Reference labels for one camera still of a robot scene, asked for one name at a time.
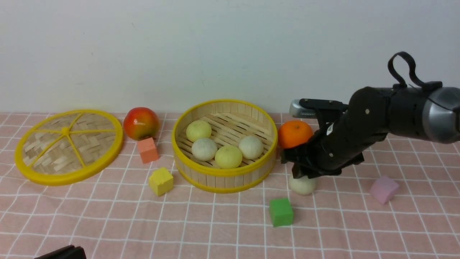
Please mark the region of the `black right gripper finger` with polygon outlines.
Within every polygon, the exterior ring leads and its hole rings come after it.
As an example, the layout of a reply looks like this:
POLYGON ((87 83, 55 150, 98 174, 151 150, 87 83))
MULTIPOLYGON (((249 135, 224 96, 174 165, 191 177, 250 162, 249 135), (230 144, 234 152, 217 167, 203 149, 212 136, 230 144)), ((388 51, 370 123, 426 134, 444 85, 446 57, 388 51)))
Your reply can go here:
POLYGON ((302 166, 315 166, 314 144, 304 143, 290 149, 282 149, 280 153, 281 164, 292 162, 302 166))
POLYGON ((323 176, 323 173, 317 163, 294 163, 292 166, 293 179, 300 179, 307 177, 308 179, 314 179, 323 176))

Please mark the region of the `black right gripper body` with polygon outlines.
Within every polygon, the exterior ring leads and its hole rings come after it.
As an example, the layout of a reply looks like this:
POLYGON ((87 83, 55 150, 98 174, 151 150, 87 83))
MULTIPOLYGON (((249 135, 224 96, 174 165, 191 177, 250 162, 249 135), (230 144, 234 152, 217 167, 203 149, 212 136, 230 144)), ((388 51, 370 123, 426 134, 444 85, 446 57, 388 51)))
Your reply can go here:
POLYGON ((363 151, 388 134, 384 120, 320 120, 307 143, 307 177, 337 176, 342 169, 364 161, 363 151))

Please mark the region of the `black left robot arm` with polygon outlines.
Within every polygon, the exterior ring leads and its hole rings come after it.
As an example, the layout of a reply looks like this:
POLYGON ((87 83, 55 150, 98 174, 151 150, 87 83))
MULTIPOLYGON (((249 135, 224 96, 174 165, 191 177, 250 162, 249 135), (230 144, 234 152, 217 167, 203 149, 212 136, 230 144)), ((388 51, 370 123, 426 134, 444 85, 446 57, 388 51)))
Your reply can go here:
POLYGON ((86 253, 81 246, 68 245, 36 259, 86 259, 86 253))

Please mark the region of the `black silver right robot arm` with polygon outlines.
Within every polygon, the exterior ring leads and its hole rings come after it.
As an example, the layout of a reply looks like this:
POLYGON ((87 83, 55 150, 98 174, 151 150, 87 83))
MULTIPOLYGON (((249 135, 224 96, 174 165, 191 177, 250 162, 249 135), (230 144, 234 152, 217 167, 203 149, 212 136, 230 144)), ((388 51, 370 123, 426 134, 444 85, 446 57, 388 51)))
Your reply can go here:
POLYGON ((281 162, 292 162, 295 179, 340 175, 364 161, 363 151, 388 134, 430 142, 459 141, 459 89, 442 87, 394 90, 364 87, 348 104, 298 99, 290 106, 295 118, 316 118, 320 128, 304 144, 282 149, 281 162))

